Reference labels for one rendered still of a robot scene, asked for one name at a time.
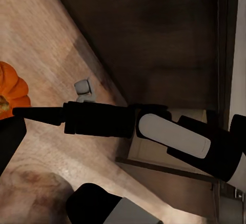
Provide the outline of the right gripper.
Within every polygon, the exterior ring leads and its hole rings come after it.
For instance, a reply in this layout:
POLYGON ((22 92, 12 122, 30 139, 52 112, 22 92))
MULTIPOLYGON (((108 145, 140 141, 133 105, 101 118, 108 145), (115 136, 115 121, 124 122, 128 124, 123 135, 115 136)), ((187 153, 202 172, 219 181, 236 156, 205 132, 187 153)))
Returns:
POLYGON ((13 108, 14 116, 36 120, 56 126, 65 122, 65 133, 110 136, 114 120, 114 107, 109 104, 69 101, 61 108, 13 108))

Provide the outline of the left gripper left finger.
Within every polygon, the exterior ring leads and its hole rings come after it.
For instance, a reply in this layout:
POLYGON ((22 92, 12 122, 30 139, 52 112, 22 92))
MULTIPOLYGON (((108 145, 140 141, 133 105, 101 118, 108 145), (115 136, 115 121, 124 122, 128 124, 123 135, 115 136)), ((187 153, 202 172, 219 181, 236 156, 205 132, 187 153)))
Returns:
POLYGON ((0 176, 26 134, 23 115, 0 120, 0 176))

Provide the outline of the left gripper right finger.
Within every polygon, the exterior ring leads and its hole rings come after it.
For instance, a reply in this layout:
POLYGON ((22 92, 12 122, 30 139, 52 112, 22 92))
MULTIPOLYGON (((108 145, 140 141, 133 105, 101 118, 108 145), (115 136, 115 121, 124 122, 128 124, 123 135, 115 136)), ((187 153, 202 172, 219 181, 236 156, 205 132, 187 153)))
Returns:
POLYGON ((233 116, 230 133, 246 156, 246 116, 238 114, 233 116))

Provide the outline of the pumpkin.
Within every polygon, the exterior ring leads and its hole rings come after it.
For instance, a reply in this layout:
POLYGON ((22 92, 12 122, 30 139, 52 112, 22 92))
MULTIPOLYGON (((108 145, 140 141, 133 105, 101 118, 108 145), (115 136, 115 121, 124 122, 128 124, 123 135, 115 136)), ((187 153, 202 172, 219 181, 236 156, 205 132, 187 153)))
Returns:
POLYGON ((0 61, 0 120, 13 117, 13 108, 31 106, 26 81, 8 63, 0 61))

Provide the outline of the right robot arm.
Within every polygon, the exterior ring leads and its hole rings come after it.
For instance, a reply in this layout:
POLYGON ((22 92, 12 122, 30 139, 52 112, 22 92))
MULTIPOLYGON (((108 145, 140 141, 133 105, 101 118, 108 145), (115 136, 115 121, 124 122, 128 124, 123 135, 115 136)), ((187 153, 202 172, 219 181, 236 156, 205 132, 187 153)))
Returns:
POLYGON ((74 84, 76 101, 61 108, 13 108, 14 116, 56 126, 65 133, 137 137, 167 146, 167 153, 246 193, 246 156, 230 131, 182 115, 172 121, 166 105, 130 104, 127 107, 96 103, 91 78, 74 84), (135 116, 135 108, 141 109, 135 116))

